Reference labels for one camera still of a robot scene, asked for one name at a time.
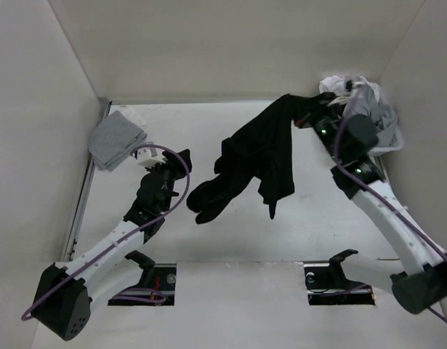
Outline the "black tank top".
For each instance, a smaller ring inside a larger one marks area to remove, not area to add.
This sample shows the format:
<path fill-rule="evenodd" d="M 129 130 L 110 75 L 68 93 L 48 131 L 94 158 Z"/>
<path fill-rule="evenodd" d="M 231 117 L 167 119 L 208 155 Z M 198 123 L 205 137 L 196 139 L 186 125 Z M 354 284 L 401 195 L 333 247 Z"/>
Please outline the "black tank top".
<path fill-rule="evenodd" d="M 186 201 L 188 209 L 197 214 L 196 223 L 217 218 L 255 177 L 260 180 L 258 194 L 273 219 L 278 201 L 295 192 L 291 127 L 306 125 L 310 116 L 335 97 L 333 92 L 315 97 L 283 95 L 223 140 L 221 156 L 214 163 L 216 177 L 198 185 Z"/>

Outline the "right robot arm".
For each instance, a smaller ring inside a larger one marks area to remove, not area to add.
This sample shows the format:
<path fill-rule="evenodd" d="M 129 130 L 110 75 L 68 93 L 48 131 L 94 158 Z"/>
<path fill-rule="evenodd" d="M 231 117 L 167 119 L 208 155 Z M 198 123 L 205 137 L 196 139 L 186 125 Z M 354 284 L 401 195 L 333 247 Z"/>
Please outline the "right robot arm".
<path fill-rule="evenodd" d="M 329 282 L 345 291 L 361 283 L 375 286 L 412 314 L 446 298 L 447 252 L 417 226 L 367 156 L 378 143 L 373 121 L 361 114 L 340 118 L 323 107 L 296 117 L 294 123 L 313 128 L 335 162 L 331 173 L 337 187 L 375 224 L 398 256 L 383 262 L 346 249 L 329 259 Z"/>

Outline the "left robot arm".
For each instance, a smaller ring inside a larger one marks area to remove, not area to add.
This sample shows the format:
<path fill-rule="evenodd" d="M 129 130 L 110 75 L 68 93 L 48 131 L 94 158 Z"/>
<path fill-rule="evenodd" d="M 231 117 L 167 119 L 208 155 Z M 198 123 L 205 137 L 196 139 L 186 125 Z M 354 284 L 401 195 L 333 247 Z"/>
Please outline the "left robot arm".
<path fill-rule="evenodd" d="M 167 215 L 184 200 L 174 184 L 190 179 L 190 150 L 176 153 L 161 148 L 164 162 L 148 168 L 131 208 L 120 223 L 80 257 L 55 262 L 39 279 L 32 306 L 24 321 L 34 318 L 64 341 L 85 328 L 94 309 L 113 298 L 123 298 L 131 287 L 147 289 L 153 283 L 152 259 L 139 251 L 161 228 Z"/>

